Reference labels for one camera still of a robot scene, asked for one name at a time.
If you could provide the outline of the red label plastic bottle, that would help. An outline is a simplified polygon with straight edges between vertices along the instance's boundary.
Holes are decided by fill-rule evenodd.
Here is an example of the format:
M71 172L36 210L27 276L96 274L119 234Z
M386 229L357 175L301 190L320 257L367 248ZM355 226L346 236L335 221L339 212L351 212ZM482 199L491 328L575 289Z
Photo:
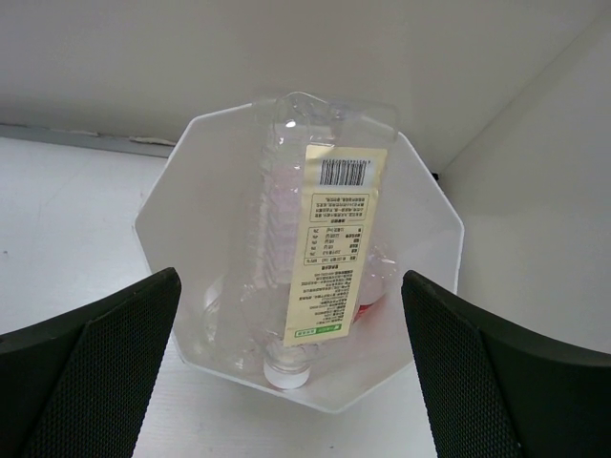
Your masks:
M394 252L383 242L374 243L368 253L352 322L356 323L380 304L390 291L398 271Z

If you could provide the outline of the clear bottle without label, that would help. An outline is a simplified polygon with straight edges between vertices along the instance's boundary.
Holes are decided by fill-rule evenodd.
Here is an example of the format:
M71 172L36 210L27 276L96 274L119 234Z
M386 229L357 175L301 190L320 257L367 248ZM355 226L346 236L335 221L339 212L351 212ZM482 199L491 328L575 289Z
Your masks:
M206 291L201 316L203 338L213 358L234 366L243 365L251 348L240 293L240 282L234 275L218 278Z

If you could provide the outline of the large green label bottle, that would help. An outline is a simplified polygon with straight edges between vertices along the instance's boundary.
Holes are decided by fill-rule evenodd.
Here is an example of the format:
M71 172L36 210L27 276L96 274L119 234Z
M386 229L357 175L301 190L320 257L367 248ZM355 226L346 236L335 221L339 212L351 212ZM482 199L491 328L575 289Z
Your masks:
M274 387L303 386L348 337L382 237L379 208L398 113L384 103L290 92L260 100L240 303Z

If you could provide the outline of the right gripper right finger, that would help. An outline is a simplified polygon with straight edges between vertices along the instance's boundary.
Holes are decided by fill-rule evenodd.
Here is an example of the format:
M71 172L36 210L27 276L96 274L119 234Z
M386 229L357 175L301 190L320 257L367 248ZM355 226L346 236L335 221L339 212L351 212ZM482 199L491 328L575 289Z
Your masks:
M415 271L401 294L438 456L609 456L609 354L507 321Z

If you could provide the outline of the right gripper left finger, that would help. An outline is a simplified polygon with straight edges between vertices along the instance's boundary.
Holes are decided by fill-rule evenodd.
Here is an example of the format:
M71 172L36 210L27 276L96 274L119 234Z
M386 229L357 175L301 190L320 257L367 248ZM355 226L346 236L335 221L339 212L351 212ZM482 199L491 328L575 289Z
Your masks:
M2 456L132 456L180 293L166 268L2 335Z

